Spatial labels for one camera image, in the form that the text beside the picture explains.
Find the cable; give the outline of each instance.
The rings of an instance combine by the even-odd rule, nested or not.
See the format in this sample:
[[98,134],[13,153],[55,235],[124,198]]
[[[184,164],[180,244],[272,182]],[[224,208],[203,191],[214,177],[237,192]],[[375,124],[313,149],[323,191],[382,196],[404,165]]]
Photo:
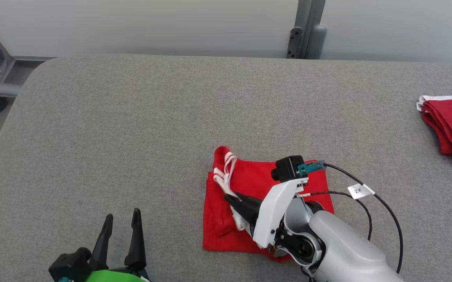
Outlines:
[[[358,178],[356,178],[354,175],[352,175],[351,173],[347,172],[346,170],[344,170],[344,169],[342,169],[342,168],[340,168],[338,166],[334,166],[332,164],[324,163],[323,165],[327,166],[329,168],[333,168],[335,170],[338,170],[338,171],[344,173],[345,175],[348,175],[351,179],[355,180],[360,185],[363,185],[362,181],[360,181]],[[398,267],[396,268],[396,273],[400,274],[400,269],[402,268],[402,260],[403,260],[403,235],[402,235],[402,229],[400,228],[400,224],[398,223],[398,219],[396,218],[395,213],[393,212],[393,210],[391,210],[389,205],[377,193],[375,193],[374,196],[379,200],[379,202],[381,202],[384,205],[384,207],[388,210],[389,214],[391,214],[391,217],[393,217],[393,220],[395,221],[396,229],[398,230],[398,238],[400,239],[400,256],[398,258]]]
[[[315,193],[311,193],[311,195],[321,195],[321,194],[337,194],[337,195],[343,195],[343,196],[347,196],[348,198],[352,199],[353,197],[349,194],[346,193],[342,193],[342,192],[336,192],[336,191],[324,191],[324,192],[315,192]],[[367,235],[367,240],[370,241],[370,237],[372,236],[372,216],[370,215],[369,209],[367,209],[367,207],[364,205],[364,203],[362,203],[361,200],[356,200],[360,206],[363,207],[363,209],[365,210],[365,212],[367,213],[367,217],[369,218],[369,234]]]

